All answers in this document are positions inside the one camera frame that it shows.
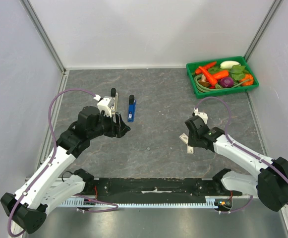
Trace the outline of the blue and black stapler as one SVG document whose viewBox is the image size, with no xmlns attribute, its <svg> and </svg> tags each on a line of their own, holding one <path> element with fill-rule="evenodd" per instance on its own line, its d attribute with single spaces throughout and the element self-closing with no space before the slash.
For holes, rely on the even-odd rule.
<svg viewBox="0 0 288 238">
<path fill-rule="evenodd" d="M 135 97 L 134 95 L 130 95 L 128 101 L 128 115 L 127 115 L 128 122 L 134 122 L 135 108 L 136 108 Z"/>
</svg>

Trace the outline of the beige and black stapler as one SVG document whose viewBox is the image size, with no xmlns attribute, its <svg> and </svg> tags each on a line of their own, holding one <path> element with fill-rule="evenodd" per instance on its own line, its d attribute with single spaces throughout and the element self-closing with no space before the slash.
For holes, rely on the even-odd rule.
<svg viewBox="0 0 288 238">
<path fill-rule="evenodd" d="M 112 117 L 114 117 L 115 113 L 117 112 L 117 106 L 118 106 L 118 92 L 115 88 L 111 89 L 111 97 L 113 100 L 113 104 L 111 106 L 111 114 Z"/>
</svg>

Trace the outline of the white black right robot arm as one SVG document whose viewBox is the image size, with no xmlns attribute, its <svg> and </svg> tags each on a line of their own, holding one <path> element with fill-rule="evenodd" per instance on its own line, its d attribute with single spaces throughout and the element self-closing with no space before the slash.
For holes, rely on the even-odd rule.
<svg viewBox="0 0 288 238">
<path fill-rule="evenodd" d="M 238 143 L 222 129 L 209 129 L 206 122 L 206 118 L 200 116 L 185 121 L 188 145 L 222 155 L 248 172 L 244 175 L 230 169 L 221 170 L 212 182 L 213 192 L 224 195 L 231 190 L 258 197 L 275 212 L 288 205 L 288 160 L 261 155 Z"/>
</svg>

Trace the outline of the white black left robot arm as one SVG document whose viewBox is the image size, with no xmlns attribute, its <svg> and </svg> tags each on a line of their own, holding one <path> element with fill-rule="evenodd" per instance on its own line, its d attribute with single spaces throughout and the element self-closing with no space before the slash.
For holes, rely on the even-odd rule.
<svg viewBox="0 0 288 238">
<path fill-rule="evenodd" d="M 74 172 L 67 182 L 51 186 L 78 156 L 99 136 L 121 138 L 130 127 L 119 113 L 105 115 L 104 111 L 87 106 L 79 112 L 77 121 L 63 132 L 45 162 L 32 177 L 15 193 L 5 193 L 0 202 L 8 216 L 24 232 L 34 233 L 47 216 L 61 203 L 78 193 L 93 192 L 93 176 L 83 169 Z"/>
</svg>

